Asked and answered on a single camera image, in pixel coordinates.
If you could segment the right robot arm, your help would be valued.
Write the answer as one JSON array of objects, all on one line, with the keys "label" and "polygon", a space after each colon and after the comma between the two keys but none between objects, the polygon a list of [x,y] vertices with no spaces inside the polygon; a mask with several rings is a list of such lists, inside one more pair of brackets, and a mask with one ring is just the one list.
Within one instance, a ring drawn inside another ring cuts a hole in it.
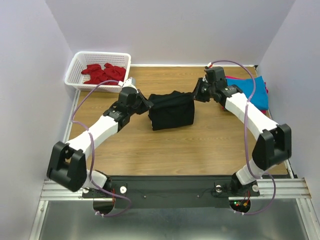
[{"label": "right robot arm", "polygon": [[242,89],[228,84],[222,67],[207,66],[193,91],[196,101],[213,99],[244,124],[244,136],[251,132],[256,143],[252,154],[246,154],[246,164],[231,177],[230,189],[242,195],[248,186],[274,166],[292,156],[292,130],[287,124],[278,124],[265,116]]}]

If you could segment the black t-shirt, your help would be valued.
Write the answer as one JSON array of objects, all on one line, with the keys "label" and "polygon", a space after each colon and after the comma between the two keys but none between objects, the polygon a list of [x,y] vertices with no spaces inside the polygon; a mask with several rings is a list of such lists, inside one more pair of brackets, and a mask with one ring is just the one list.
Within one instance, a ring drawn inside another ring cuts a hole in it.
[{"label": "black t-shirt", "polygon": [[151,94],[148,100],[153,103],[148,113],[153,131],[185,127],[194,123],[195,104],[191,92]]}]

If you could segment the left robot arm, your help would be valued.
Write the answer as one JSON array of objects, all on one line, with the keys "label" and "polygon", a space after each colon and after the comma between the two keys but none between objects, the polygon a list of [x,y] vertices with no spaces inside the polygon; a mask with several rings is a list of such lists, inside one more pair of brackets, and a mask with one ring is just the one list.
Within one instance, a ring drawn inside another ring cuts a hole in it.
[{"label": "left robot arm", "polygon": [[79,136],[57,142],[52,149],[47,177],[72,192],[94,189],[100,197],[111,193],[108,176],[87,167],[87,159],[95,157],[95,149],[126,126],[132,115],[141,115],[153,106],[134,86],[125,86],[109,109]]}]

